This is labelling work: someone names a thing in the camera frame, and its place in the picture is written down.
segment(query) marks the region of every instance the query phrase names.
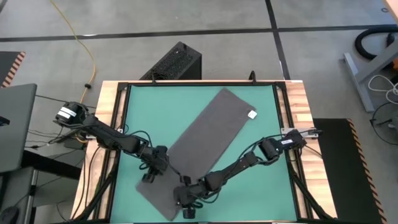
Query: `floor mat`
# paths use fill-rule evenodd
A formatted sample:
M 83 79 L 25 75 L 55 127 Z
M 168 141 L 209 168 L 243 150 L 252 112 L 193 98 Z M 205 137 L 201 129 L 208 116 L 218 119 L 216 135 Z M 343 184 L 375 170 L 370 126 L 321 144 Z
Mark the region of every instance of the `floor mat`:
M 25 52 L 0 52 L 1 88 L 11 84 L 24 57 Z
M 354 125 L 349 119 L 314 119 L 319 145 L 340 220 L 385 224 L 387 220 Z

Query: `green table surface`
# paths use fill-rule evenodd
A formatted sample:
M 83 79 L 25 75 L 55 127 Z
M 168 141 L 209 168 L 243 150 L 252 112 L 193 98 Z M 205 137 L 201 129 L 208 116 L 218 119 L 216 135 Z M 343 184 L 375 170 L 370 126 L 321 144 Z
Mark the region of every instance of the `green table surface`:
M 132 86 L 126 124 L 129 132 L 145 130 L 153 145 L 171 147 L 223 86 Z M 227 86 L 256 108 L 213 170 L 224 169 L 261 137 L 280 133 L 272 86 Z M 262 156 L 259 149 L 255 153 Z M 141 161 L 121 154 L 111 213 L 111 223 L 168 222 L 136 190 L 145 171 Z M 296 220 L 285 155 L 271 166 L 255 166 L 235 176 L 223 187 L 215 203 L 204 204 L 196 219 L 180 212 L 173 222 L 231 222 Z

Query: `black computer tower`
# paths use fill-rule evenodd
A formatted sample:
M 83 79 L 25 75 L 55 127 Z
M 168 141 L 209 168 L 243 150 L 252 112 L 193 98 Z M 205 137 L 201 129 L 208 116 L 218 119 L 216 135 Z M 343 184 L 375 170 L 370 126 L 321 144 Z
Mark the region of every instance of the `black computer tower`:
M 178 42 L 140 80 L 201 80 L 201 53 Z

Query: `gray floor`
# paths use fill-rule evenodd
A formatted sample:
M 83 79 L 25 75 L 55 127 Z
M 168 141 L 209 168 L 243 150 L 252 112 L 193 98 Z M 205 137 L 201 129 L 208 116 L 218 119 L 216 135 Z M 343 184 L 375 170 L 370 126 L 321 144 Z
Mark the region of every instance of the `gray floor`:
M 175 30 L 270 28 L 263 0 L 86 0 L 55 1 L 77 34 L 118 34 Z M 394 24 L 381 11 L 381 0 L 271 0 L 278 27 L 323 27 Z M 284 32 L 280 39 L 292 79 L 304 80 L 312 114 L 316 118 L 351 118 L 358 130 L 368 165 L 389 223 L 398 223 L 398 149 L 373 133 L 358 94 L 342 61 L 350 52 L 358 67 L 366 63 L 353 48 L 361 30 Z M 8 0 L 0 13 L 1 37 L 71 35 L 67 25 L 48 0 Z M 364 41 L 374 53 L 384 48 L 383 35 Z M 103 80 L 140 78 L 178 41 L 203 54 L 203 79 L 247 79 L 255 70 L 261 79 L 283 79 L 272 33 L 186 35 L 84 40 L 98 67 L 93 89 L 85 103 L 95 106 Z M 0 50 L 25 51 L 26 58 L 13 85 L 38 84 L 37 93 L 63 100 L 78 101 L 92 64 L 86 52 L 72 40 L 3 42 Z M 372 94 L 375 105 L 385 102 Z M 37 98 L 31 129 L 57 133 L 52 122 L 62 103 Z M 31 140 L 43 140 L 28 136 Z M 45 156 L 68 152 L 62 146 L 36 151 Z M 74 152 L 60 159 L 76 164 L 83 154 Z M 40 173 L 39 184 L 54 176 Z M 38 191 L 36 205 L 60 204 L 69 217 L 77 182 L 62 179 Z M 41 206 L 36 223 L 60 222 L 55 206 Z

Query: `white label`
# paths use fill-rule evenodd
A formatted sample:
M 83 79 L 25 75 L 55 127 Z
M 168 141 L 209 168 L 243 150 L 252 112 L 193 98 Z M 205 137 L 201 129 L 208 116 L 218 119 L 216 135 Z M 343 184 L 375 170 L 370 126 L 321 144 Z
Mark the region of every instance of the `white label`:
M 66 118 L 66 119 L 69 119 L 69 118 L 70 118 L 70 115 L 67 114 L 67 113 L 65 113 L 65 112 L 63 112 L 63 111 L 59 111 L 59 112 L 58 112 L 58 115 L 61 115 L 61 116 L 63 116 L 63 117 Z
M 67 113 L 67 114 L 69 114 L 69 115 L 76 116 L 76 113 L 75 113 L 75 112 L 71 111 L 70 109 L 68 109 L 68 108 L 66 108 L 66 107 L 62 107 L 62 108 L 61 108 L 61 111 L 65 112 L 65 113 Z
M 257 116 L 257 113 L 255 111 L 250 111 L 248 116 L 249 118 L 254 119 Z
M 293 141 L 291 139 L 288 139 L 288 140 L 285 140 L 285 141 L 281 141 L 280 143 L 288 144 L 288 143 L 293 143 Z

